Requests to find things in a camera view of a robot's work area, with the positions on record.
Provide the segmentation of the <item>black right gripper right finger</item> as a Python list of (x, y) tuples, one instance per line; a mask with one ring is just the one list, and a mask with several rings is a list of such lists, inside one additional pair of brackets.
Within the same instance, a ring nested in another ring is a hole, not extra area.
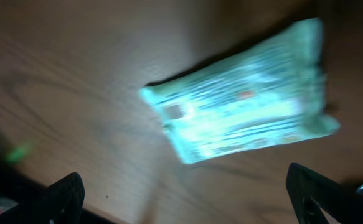
[(298, 163), (290, 164), (286, 189), (300, 224), (363, 223), (363, 196)]

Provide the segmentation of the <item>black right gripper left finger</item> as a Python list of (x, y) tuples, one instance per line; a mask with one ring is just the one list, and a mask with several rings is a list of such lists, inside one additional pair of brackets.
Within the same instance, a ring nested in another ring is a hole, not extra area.
[(0, 224), (80, 223), (85, 189), (73, 172), (47, 187), (40, 197), (22, 202), (0, 214)]

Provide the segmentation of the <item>teal white wipes packet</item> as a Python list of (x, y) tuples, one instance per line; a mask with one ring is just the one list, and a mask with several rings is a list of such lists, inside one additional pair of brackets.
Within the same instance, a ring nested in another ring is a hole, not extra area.
[(290, 25), (197, 72), (141, 90), (185, 164), (331, 135), (319, 66), (323, 25)]

